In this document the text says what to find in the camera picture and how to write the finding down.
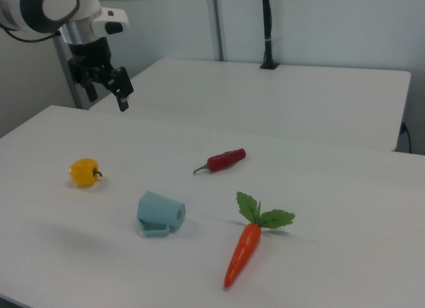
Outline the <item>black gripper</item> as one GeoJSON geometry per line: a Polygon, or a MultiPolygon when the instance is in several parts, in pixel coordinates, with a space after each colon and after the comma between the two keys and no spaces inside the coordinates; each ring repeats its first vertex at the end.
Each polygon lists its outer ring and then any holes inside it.
{"type": "Polygon", "coordinates": [[[124,67],[114,69],[110,64],[112,54],[107,38],[99,38],[88,44],[70,44],[68,47],[72,54],[68,61],[72,79],[84,87],[89,101],[98,99],[93,82],[108,85],[110,92],[116,97],[120,111],[126,111],[133,86],[124,67]]]}

